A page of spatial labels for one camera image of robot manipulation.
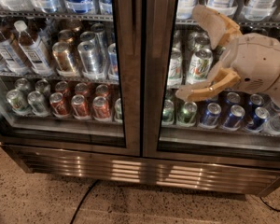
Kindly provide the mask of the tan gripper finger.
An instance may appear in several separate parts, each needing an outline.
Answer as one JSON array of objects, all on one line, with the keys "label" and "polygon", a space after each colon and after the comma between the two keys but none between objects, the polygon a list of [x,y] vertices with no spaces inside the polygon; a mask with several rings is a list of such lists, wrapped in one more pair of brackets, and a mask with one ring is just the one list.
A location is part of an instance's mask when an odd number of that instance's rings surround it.
[{"label": "tan gripper finger", "polygon": [[197,5],[192,10],[192,18],[208,33],[212,49],[226,47],[242,35],[240,26],[233,19],[212,8]]},{"label": "tan gripper finger", "polygon": [[207,100],[233,87],[240,81],[240,76],[232,68],[224,68],[223,62],[218,62],[210,70],[207,80],[182,85],[175,92],[175,96],[185,102],[200,102]]}]

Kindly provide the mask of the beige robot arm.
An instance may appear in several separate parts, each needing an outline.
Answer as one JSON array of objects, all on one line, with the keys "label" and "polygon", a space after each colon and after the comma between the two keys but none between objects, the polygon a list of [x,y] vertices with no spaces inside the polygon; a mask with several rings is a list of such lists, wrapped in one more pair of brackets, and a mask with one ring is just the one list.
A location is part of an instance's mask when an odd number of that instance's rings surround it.
[{"label": "beige robot arm", "polygon": [[280,108],[280,42],[257,33],[242,34],[238,23],[210,7],[195,6],[192,18],[210,35],[212,48],[225,50],[205,81],[180,86],[176,97],[199,102],[232,89],[266,94]]}]

